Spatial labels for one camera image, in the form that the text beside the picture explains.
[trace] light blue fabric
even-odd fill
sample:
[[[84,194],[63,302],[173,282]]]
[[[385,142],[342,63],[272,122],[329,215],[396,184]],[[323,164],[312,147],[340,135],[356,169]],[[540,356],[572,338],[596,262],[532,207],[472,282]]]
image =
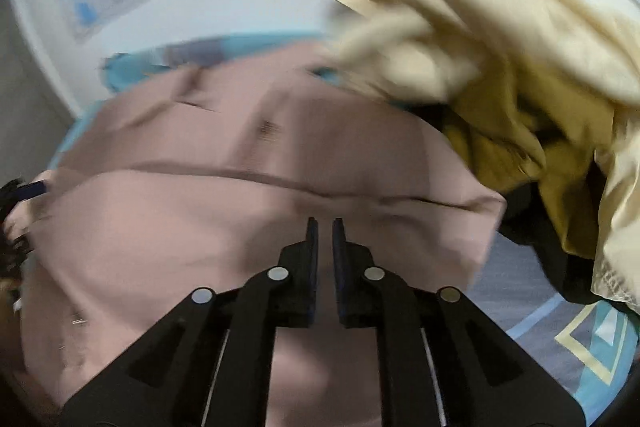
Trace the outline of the light blue fabric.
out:
[[[509,329],[507,331],[507,335],[509,335],[514,341],[519,339],[542,319],[548,317],[549,314],[558,308],[558,306],[563,302],[564,298],[559,293],[555,294],[547,302],[542,304],[540,308],[537,308],[534,312],[524,317],[523,320],[517,323],[513,328]]]
[[[58,167],[60,159],[62,158],[64,153],[71,149],[76,140],[78,140],[78,138],[82,136],[84,131],[89,128],[89,126],[94,121],[95,116],[98,114],[98,111],[100,111],[103,103],[104,101],[102,100],[100,100],[100,102],[95,102],[94,105],[92,105],[92,107],[84,114],[82,118],[76,120],[76,123],[73,124],[69,132],[66,134],[65,139],[62,140],[62,143],[58,147],[56,154],[49,162],[49,170],[53,170]]]
[[[103,81],[111,92],[124,92],[153,74],[164,73],[184,64],[211,67],[290,42],[320,37],[319,34],[304,32],[230,35],[171,44],[133,54],[117,54],[105,62]]]
[[[597,304],[589,351],[606,369],[611,370],[616,366],[613,379],[607,385],[591,369],[586,367],[580,377],[580,387],[574,394],[575,399],[584,409],[587,425],[591,425],[598,419],[624,386],[629,373],[628,368],[634,361],[638,345],[638,332],[635,326],[622,314],[616,317],[612,346],[596,334],[611,311],[612,307],[609,303],[599,302]]]

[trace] pink cloth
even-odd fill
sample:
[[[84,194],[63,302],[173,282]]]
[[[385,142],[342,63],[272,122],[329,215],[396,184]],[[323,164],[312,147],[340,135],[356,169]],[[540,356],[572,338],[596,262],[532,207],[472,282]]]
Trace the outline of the pink cloth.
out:
[[[321,65],[308,42],[156,76],[66,155],[31,228],[22,314],[27,367],[59,404],[194,288],[276,264],[314,216],[318,317],[278,331],[268,425],[380,423],[374,332],[337,319],[332,219],[410,285],[465,288],[504,202],[432,127],[329,86]]]

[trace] screw head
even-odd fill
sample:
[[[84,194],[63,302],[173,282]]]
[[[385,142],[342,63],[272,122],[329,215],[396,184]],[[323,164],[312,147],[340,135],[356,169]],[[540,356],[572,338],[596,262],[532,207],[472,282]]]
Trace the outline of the screw head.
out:
[[[196,304],[206,304],[213,298],[213,292],[208,288],[198,288],[191,294],[191,300]]]
[[[440,297],[443,301],[455,303],[460,300],[460,291],[457,288],[448,286],[440,290]]]
[[[379,281],[385,276],[385,271],[377,266],[372,266],[364,270],[364,277],[370,281]]]
[[[272,281],[284,281],[287,277],[289,277],[289,270],[283,268],[282,266],[276,266],[275,268],[271,268],[268,272],[269,279]]]

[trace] white wall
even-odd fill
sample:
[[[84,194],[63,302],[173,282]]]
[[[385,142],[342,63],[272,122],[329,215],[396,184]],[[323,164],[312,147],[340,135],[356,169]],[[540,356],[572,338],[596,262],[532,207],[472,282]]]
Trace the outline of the white wall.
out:
[[[632,0],[589,1],[640,20]],[[57,0],[12,3],[41,68],[75,114],[108,96],[99,68],[114,53],[234,32],[321,31],[331,6],[329,0],[148,0],[78,42]]]

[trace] wrinkled fabric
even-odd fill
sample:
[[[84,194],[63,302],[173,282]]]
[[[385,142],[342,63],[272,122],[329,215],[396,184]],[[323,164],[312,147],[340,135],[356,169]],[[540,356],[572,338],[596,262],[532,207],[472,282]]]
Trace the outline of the wrinkled fabric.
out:
[[[620,132],[619,124],[612,136],[606,134],[612,129],[612,111],[620,112],[616,121],[627,128],[629,115],[640,103],[639,25],[600,13],[582,0],[338,1],[360,17],[350,18],[340,26],[331,57],[343,71],[343,86],[370,98],[455,106],[456,99],[462,96],[466,97],[463,105],[469,106],[473,104],[469,93],[474,92],[483,97],[479,99],[482,107],[491,111],[487,97],[495,96],[497,88],[493,94],[483,92],[491,84],[488,76],[497,75],[504,86],[505,72],[513,74],[524,65],[527,80],[520,71],[511,84],[518,86],[511,91],[511,100],[502,97],[495,101],[500,114],[486,113],[491,117],[489,126],[500,128],[500,132],[495,136],[481,132],[468,136],[469,130],[482,129],[480,124],[476,127],[481,118],[474,118],[459,120],[459,126],[450,124],[447,136],[458,143],[456,150],[479,180],[498,190],[535,180],[536,171],[554,161],[550,155],[555,159],[561,155],[563,159],[556,164],[561,169],[554,175],[555,181],[547,184],[547,190],[542,188],[542,196],[563,248],[596,258],[594,292],[612,300],[638,302],[640,247],[636,245],[640,245],[640,204],[636,200],[640,196],[636,187],[640,182],[640,128],[629,131],[635,138]],[[541,101],[544,103],[534,106],[532,115],[530,108],[520,105],[521,89],[527,86],[529,94],[538,89],[540,84],[529,86],[529,79],[539,78],[540,70],[562,79],[556,87],[562,84],[562,91],[573,94],[567,100]],[[578,90],[581,95],[576,98]],[[578,107],[589,98],[590,91],[594,94],[591,103]],[[555,89],[545,89],[544,93],[549,97],[558,95]],[[601,110],[587,122],[584,114],[594,105]],[[536,114],[548,108],[555,108],[555,115]],[[481,116],[479,112],[479,108],[473,110],[476,117]],[[572,123],[576,115],[578,121]],[[564,139],[553,147],[540,147],[542,143],[536,144],[531,134],[537,133],[547,117]],[[519,141],[522,136],[513,136],[514,128],[523,127],[528,131],[528,144]],[[596,239],[596,217],[579,216],[577,209],[586,195],[580,179],[590,161],[589,152],[601,147],[604,155],[614,158],[609,163],[616,167],[597,217],[600,229]],[[497,178],[485,168],[492,160],[479,158],[498,150],[508,161],[504,177]],[[516,156],[523,151],[525,157],[518,162]],[[478,165],[482,161],[484,168]],[[525,173],[514,178],[517,168]],[[578,226],[586,227],[587,237],[579,237]]]
[[[600,203],[600,237],[592,291],[640,314],[640,112],[621,110],[616,140],[596,161],[607,176]]]
[[[412,106],[409,111],[440,131],[443,130],[446,117],[450,115],[446,105]],[[591,217],[592,226],[598,215],[606,181],[601,169],[592,162],[586,184],[582,186],[583,200],[586,196],[590,199],[586,201],[582,211],[585,216]],[[498,232],[518,245],[534,248],[547,280],[567,302],[588,305],[601,300],[602,297],[591,290],[594,259],[567,255],[564,252],[540,197],[538,182],[520,185],[511,192],[505,192],[503,196],[507,208]],[[484,268],[481,280],[486,274]],[[626,308],[619,302],[613,305],[620,311]]]
[[[464,288],[504,200],[429,125],[310,73],[323,62],[299,44],[165,73],[104,105],[31,227],[24,355],[57,403],[194,288],[276,264],[314,216],[316,322],[278,330],[268,425],[380,424],[375,334],[338,322],[332,220],[410,285]]]
[[[485,186],[508,194],[537,181],[562,249],[594,259],[586,178],[594,150],[611,144],[613,113],[559,71],[505,58],[450,102],[443,131]]]

